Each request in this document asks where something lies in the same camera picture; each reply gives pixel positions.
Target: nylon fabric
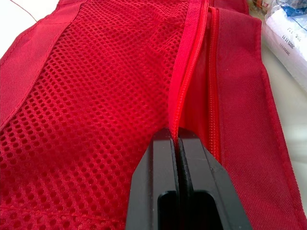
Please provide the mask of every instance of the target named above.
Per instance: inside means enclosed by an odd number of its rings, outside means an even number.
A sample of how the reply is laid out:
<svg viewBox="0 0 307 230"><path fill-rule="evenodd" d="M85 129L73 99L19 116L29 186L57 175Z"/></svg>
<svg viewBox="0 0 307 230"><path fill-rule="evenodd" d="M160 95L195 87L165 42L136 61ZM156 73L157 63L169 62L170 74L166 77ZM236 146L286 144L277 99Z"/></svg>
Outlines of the nylon fabric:
<svg viewBox="0 0 307 230"><path fill-rule="evenodd" d="M244 0L214 6L222 165L254 229L307 229L260 23ZM0 61L1 84L18 92L0 91L12 114L0 131L0 229L124 229L131 176L152 135L172 123L200 10L199 0L63 0L14 42ZM205 145L208 21L180 121ZM37 30L44 23L56 33ZM16 83L24 76L29 91Z"/></svg>

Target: red fabric edge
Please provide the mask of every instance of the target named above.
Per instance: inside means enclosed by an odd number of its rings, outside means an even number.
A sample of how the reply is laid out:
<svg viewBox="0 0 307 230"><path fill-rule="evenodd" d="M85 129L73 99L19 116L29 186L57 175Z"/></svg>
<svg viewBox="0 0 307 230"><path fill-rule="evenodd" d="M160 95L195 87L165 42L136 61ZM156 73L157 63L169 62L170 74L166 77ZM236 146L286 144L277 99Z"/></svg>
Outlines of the red fabric edge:
<svg viewBox="0 0 307 230"><path fill-rule="evenodd" d="M23 104L54 44L77 16L80 6L84 2L86 0L60 0L50 15L17 36L1 58L0 129ZM44 42L44 46L37 46L36 52L33 51L32 48L36 47L36 44ZM23 58L24 54L30 54L30 58Z"/></svg>
<svg viewBox="0 0 307 230"><path fill-rule="evenodd" d="M287 178L290 194L293 200L293 206L295 209L295 215L297 217L298 223L300 225L300 228L302 230L307 229L307 219L302 207L302 202L301 202L301 197L299 193L299 189L297 186L297 182L295 179L295 175L293 172L293 168L291 165L289 153L287 150L286 142L283 136L283 130L282 126L278 117L273 93L271 90L271 85L270 85L270 79L269 75L262 63L262 58L261 58L261 22L259 21L258 26L257 26L257 36L256 36L256 54L257 54L257 59L259 61L259 66L261 66L261 72L262 72L262 81L265 86L265 95L266 95L266 101L267 105L269 108L270 112L270 119L273 125L273 130L276 136L276 140L278 142L278 148L281 154L281 158L283 160L283 168L284 168L284 173Z"/></svg>
<svg viewBox="0 0 307 230"><path fill-rule="evenodd" d="M186 16L185 28L180 41L177 57L174 64L172 80L168 93L168 121L172 129L174 115L176 112L177 98L185 70L188 64L189 56L195 40L198 22L200 19L202 0L190 0L188 13Z"/></svg>

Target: stitching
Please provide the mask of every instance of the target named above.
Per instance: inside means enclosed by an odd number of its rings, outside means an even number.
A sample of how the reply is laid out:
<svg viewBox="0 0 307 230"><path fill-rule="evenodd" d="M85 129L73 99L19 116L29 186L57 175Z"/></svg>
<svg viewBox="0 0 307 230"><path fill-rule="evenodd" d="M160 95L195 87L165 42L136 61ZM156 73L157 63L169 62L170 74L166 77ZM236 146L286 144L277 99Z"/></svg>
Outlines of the stitching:
<svg viewBox="0 0 307 230"><path fill-rule="evenodd" d="M151 29L151 28L156 28L156 26L152 26L152 27L125 27L125 26L114 26L114 25L108 25L108 24L102 24L102 23L90 23L90 22L85 22L85 21L69 21L69 22L64 22L64 23L86 23L86 24L90 24L90 25L99 25L99 26L106 26L106 27L113 27L113 28L119 28L119 29ZM64 24L64 23L43 23L43 25L56 25L56 24ZM167 24L171 24L177 27L182 27L184 26L184 23L170 23L168 21L160 21L159 24L162 23L167 23Z"/></svg>
<svg viewBox="0 0 307 230"><path fill-rule="evenodd" d="M222 14L222 13L220 13L220 11L218 11L219 12L219 18L220 18L220 23L219 23L219 28L221 29L221 31L220 31L220 33L219 34L221 34L221 35L223 35L223 23L224 23L224 15ZM220 54L220 51L221 51L221 40L222 39L219 39L219 44L218 44L218 52L217 52L217 54ZM218 81L218 84L219 84L219 87L220 87L220 91L223 91L222 90L222 81L223 81L223 78L221 77L220 78L220 81ZM223 94L221 93L220 94L220 100L219 100L219 103L220 103L220 105L221 105L221 108L222 108L222 113L221 114L219 114L220 115L220 117L221 117L221 120L223 121L220 125L222 126L222 129L223 129L223 134L225 135L225 126L224 126L224 123L225 123L225 121L224 121L224 106L222 106L222 102L223 102ZM224 163L224 167L225 167L225 169L227 169L227 157L226 157L226 152L227 152L227 150L226 150L226 146L225 145L223 145L224 146L224 154L223 154L223 157L222 157L222 143L224 143L222 140L220 140L220 142L221 142L221 162L222 162L222 160L224 161L223 163Z"/></svg>
<svg viewBox="0 0 307 230"><path fill-rule="evenodd" d="M269 95L269 90L271 89L270 86L268 85L267 83L267 80L265 80L265 67L262 63L262 59L261 59L261 23L259 23L259 21L257 20L256 23L258 23L257 25L257 30L256 30L256 45L255 45L255 48L256 48L256 55L257 55L257 59L258 61L260 62L260 66L261 66L261 79L262 79L262 83L264 85L264 91L265 91L265 98L266 98L266 102L267 102L267 106L268 106L268 109L269 109L269 113L270 113L270 120L271 120L271 123L272 123L272 126L273 126L273 130L274 130L274 134L275 134L275 138L277 140L277 144L278 144L278 150L279 152L281 153L280 156L282 158L282 166L283 166L283 171L284 171L284 174L286 176L286 180L287 180L287 184L288 184L288 188L289 188L289 192L290 192L290 196L291 196L291 199L292 199L292 206L293 206L293 209L295 210L294 213L295 213L295 217L296 217L296 220L299 224L299 227L300 229L304 229L303 228L303 225L302 225L302 222L301 222L301 219L299 218L298 216L298 212L299 210L295 207L295 204L294 204L294 196L293 196L293 189L291 187L291 183L289 181L289 174L288 174L288 169L286 168L285 164L287 163L287 160L285 158L285 154L287 154L287 152L285 153L284 149L282 149L282 141L280 140L280 135L278 135L278 130L277 130L277 123L276 123L276 120L274 119L274 117L276 117L276 111L272 105L272 103L274 103L274 100L272 98L271 95Z"/></svg>
<svg viewBox="0 0 307 230"><path fill-rule="evenodd" d="M76 16L77 16L78 13L80 12L81 5L82 5L82 3L80 4L79 9L77 10L77 12L76 12L75 15L73 16L73 18L76 18ZM52 14L50 14L49 16L47 16L46 18L48 18L48 17L50 17L51 15L55 14L55 12L58 11L58 10L59 10L59 5L57 6L56 10L55 10ZM52 50L53 47L54 47L55 41L58 40L58 38L60 37L60 35L63 33L63 31L64 31L69 25L70 25L70 24L67 23L67 26L65 26L64 28L62 28L62 29L60 30L60 32L55 36L55 39L53 39L53 41L51 42L51 45L49 46L49 49L48 49L48 51L46 52L46 55L45 55L44 58L43 58L45 61L42 63L41 67L38 69L38 71L37 71L37 73L36 73L36 77L35 77L35 78L33 79L33 81L31 82L31 85L30 85L30 87L27 89L24 98L18 103L18 105L16 106L16 108L9 114L9 116L1 123L1 125L0 125L0 130L3 129L3 126L6 124L6 122L7 122L8 120L11 119L11 117L13 116L13 114L15 114L15 113L18 111L18 109L19 109L19 107L21 106L21 104L23 104L23 103L25 102L25 100L27 99L27 97L28 97L28 95L29 95L31 89L33 88L34 83L36 82L37 78L39 77L39 73L42 71L42 68L44 67L44 65L45 65L45 63L46 63L46 61L47 61L47 57L50 55L50 52L51 52L51 50Z"/></svg>
<svg viewBox="0 0 307 230"><path fill-rule="evenodd" d="M115 222L115 223L123 223L122 220L98 218L98 217L91 217L91 216L87 216L87 215L82 216L82 215L77 215L77 214L43 212L43 211L40 211L40 210L29 210L29 209L23 209L23 208L16 208L16 207L13 207L13 206L1 206L1 208L10 209L10 210L16 210L16 211L23 211L23 212L37 213L37 214L42 214L42 215L80 217L80 218L96 219L96 220L109 221L109 222Z"/></svg>
<svg viewBox="0 0 307 230"><path fill-rule="evenodd" d="M11 55L11 53L14 51L14 49L16 48L16 46L19 44L20 40L27 35L28 33L30 33L32 30L34 30L39 24L42 24L43 21L45 21L47 18L53 16L57 11L59 10L59 5L57 6L57 8L47 17L43 18L42 20L39 20L35 25L33 25L32 27L30 27L27 31L24 31L24 34L22 36L20 36L18 38L18 40L16 41L14 47L12 47L12 49L10 48L10 52L8 53L8 55L6 55L5 59L2 60L2 62L0 63L0 67L4 64L4 62L8 59L8 57Z"/></svg>
<svg viewBox="0 0 307 230"><path fill-rule="evenodd" d="M53 39L53 41L51 42L51 45L50 45L50 47L49 47L49 49L48 49L48 51L47 51L47 54L46 54L46 55L44 56L44 58L43 58L45 61L42 63L41 67L38 69L37 73L35 74L36 77L32 80L32 82L31 82L29 88L27 89L27 91L26 91L26 93L25 93L25 97L17 104L16 108L15 108L15 109L9 114L9 116L1 123L0 129L2 129L2 126L3 126L8 120L11 119L12 115L15 114L15 113L18 111L19 106L20 106L21 104L23 104L24 101L27 99L27 97L28 97L28 95L29 95L31 89L32 89L33 86L34 86L34 83L36 82L36 80L37 80L37 78L38 78L38 76L39 76L39 73L42 71L42 68L44 67L44 65L45 65L45 63L46 63L46 58L49 56L49 54L50 54L50 52L51 52L51 50L52 50L52 48L53 48L54 42L59 38L59 35L64 31L64 29L61 30L61 31L56 35L55 39Z"/></svg>

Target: fabric seam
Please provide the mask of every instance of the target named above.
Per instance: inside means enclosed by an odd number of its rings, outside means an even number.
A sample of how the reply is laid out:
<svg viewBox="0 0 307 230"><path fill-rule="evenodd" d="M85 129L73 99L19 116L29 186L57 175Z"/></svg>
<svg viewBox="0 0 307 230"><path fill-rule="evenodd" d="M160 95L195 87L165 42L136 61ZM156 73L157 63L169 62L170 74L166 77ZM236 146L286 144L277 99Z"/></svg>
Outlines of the fabric seam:
<svg viewBox="0 0 307 230"><path fill-rule="evenodd" d="M284 174L285 174L285 177L286 177L286 181L287 181L287 185L288 185L288 188L289 188L289 192L290 192L290 196L291 196L291 199L292 199L292 206L293 206L293 209L294 209L294 213L295 213L295 217L296 217L296 220L299 224L299 227L300 229L303 229L303 225L302 225L302 222L301 222L301 219L299 218L298 216L298 210L297 208L295 207L295 204L294 204L294 196L293 196L293 189L292 189L292 186L291 186L291 183L289 182L289 171L288 169L285 167L285 163L287 162L287 159L284 158L284 155L285 154L288 154L288 152L285 152L283 149L281 149L281 140L280 140L280 135L278 135L278 130L276 129L276 120L274 119L274 115L275 115L275 111L272 110L272 103L274 103L273 101L273 98L270 97L270 95L268 95L268 90L271 90L270 86L266 83L264 77L265 77L265 67L262 63L262 59L261 59L261 23L259 23L258 21L256 21L256 23L258 23L257 25L257 31L256 31L256 54L257 54L257 59L258 61L260 62L260 65L261 65L261 79L262 79L262 83L264 85L264 91L265 91L265 98L266 98L266 104L267 104L267 107L268 107L268 110L269 110L269 114L270 114L270 121L272 123L272 126L273 126L273 130L274 130L274 134L275 134L275 138L277 140L277 145L278 145L278 150L279 152L281 153L281 160L282 160L282 166L283 166L283 170L284 170Z"/></svg>
<svg viewBox="0 0 307 230"><path fill-rule="evenodd" d="M82 3L80 4L79 9L78 9L78 11L76 12L76 14L74 15L73 19L75 19L75 18L77 17L78 13L80 12L81 5L82 5ZM28 34L30 31L32 31L34 28L36 28L36 27L37 27L40 23L42 23L45 19L49 18L51 15L54 15L58 10L59 10L59 4L58 4L57 8L54 10L54 12L53 12L52 14L50 14L50 15L47 16L46 18L42 19L41 21L37 22L36 25L33 26L33 28L32 28L31 30L27 31L27 33L25 33L24 35L22 35L22 36L19 38L18 42L16 42L14 48L10 51L10 53L8 54L8 56L5 58L5 60L0 64L0 66L7 60L7 58L8 58L9 55L12 53L12 51L16 48L16 46L18 45L20 39L21 39L23 36L25 36L25 35ZM65 26L64 28L62 28L61 31L56 35L55 39L52 40L51 45L50 45L50 47L49 47L49 49L48 49L48 51L47 51L47 54L44 56L44 60L45 60L45 61L42 63L41 67L38 69L37 73L35 74L36 76L34 77L33 81L31 82L30 87L27 89L27 91L26 91L26 93L25 93L23 99L17 104L16 108L15 108L15 109L9 114L9 116L1 123L1 125L0 125L0 130L3 129L4 125L13 117L13 115L14 115L15 113L18 112L20 106L25 102L26 98L28 97L28 95L29 95L31 89L33 88L33 86L34 86L34 84L35 84L35 82L36 82L36 80L37 80L37 78L38 78L38 76L39 76L39 73L42 71L42 69L43 69L43 67L44 67L44 65L45 65L45 63L46 63L46 61L47 61L47 57L50 55L50 52L51 52L51 50L52 50L53 47L54 47L55 41L58 40L58 38L60 37L60 35L64 32L64 30L65 30L70 24L71 24L71 23L68 22L68 23L67 23L67 26Z"/></svg>
<svg viewBox="0 0 307 230"><path fill-rule="evenodd" d="M115 220L115 219L106 219L106 218L96 218L96 217L90 217L90 216L82 216L82 215L76 215L76 214L65 214L65 213L54 213L54 212L42 212L40 210L29 210L24 208L17 208L13 206L1 206L1 208L9 209L9 210L17 210L22 212L32 212L32 213L38 213L42 215L53 215L53 216L70 216L70 217L80 217L80 218L86 218L86 219L96 219L96 220L102 220L102 221L109 221L113 223L123 223L121 220Z"/></svg>

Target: white surface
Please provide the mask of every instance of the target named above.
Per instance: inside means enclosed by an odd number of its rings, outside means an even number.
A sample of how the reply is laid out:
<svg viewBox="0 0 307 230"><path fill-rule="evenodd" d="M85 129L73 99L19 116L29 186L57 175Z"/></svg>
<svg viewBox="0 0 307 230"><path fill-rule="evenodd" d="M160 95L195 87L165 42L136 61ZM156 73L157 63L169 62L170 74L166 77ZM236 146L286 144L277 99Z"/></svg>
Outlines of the white surface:
<svg viewBox="0 0 307 230"><path fill-rule="evenodd" d="M52 13L58 0L16 0L36 20ZM22 31L35 21L9 0L0 1L0 57ZM289 72L262 44L262 59L267 68L271 87L282 123L293 170L307 213L307 92L303 91Z"/></svg>
<svg viewBox="0 0 307 230"><path fill-rule="evenodd" d="M288 18L284 10L279 7L270 16L266 15L262 34L271 51L307 91L307 31L301 27L307 23L307 14L300 16L299 19L300 25Z"/></svg>

